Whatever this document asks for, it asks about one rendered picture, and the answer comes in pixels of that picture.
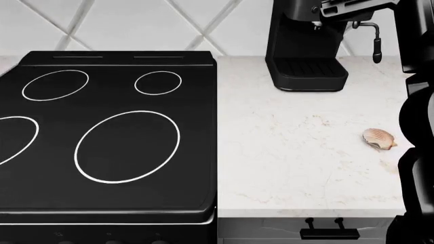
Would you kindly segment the steel steam wand black tip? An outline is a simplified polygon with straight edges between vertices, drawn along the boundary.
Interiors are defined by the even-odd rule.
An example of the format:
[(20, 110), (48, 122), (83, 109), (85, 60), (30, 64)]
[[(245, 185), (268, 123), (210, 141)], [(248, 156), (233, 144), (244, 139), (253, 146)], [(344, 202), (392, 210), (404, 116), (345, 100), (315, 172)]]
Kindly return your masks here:
[(375, 29), (375, 38), (373, 40), (373, 54), (372, 60), (375, 64), (379, 64), (382, 61), (382, 40), (380, 38), (380, 28), (373, 22), (353, 22), (352, 28), (357, 29), (360, 26), (371, 26)]

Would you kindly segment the black espresso machine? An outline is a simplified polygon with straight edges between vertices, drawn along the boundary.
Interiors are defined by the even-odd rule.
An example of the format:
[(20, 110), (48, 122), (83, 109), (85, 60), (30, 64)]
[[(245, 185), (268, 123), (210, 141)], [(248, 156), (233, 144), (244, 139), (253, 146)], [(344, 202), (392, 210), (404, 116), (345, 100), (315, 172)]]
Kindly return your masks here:
[(337, 61), (347, 22), (322, 19), (321, 0), (273, 0), (265, 61), (285, 92), (338, 92), (349, 76)]

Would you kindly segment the grey cabinet drawer front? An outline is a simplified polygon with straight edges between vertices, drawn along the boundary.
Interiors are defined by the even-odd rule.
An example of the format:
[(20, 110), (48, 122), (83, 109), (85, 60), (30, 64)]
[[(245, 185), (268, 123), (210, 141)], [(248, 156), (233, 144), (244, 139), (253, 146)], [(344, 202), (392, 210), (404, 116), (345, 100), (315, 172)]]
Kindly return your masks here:
[(221, 218), (218, 244), (385, 244), (393, 218), (344, 218), (346, 229), (357, 229), (356, 240), (301, 239), (305, 218)]

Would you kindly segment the black glass-top electric stove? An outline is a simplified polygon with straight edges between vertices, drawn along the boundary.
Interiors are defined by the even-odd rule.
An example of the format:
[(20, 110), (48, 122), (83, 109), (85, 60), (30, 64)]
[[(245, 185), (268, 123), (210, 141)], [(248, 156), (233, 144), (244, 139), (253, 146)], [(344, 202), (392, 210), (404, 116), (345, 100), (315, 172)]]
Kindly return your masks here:
[(0, 244), (218, 244), (207, 51), (31, 51), (0, 76)]

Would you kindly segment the pink scallop seashell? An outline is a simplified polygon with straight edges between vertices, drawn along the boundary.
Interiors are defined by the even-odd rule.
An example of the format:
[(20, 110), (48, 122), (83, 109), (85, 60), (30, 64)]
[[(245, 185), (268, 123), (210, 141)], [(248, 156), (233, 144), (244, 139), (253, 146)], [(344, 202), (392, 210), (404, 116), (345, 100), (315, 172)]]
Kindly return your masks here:
[(390, 150), (397, 146), (395, 138), (383, 129), (369, 128), (362, 133), (364, 142), (381, 150)]

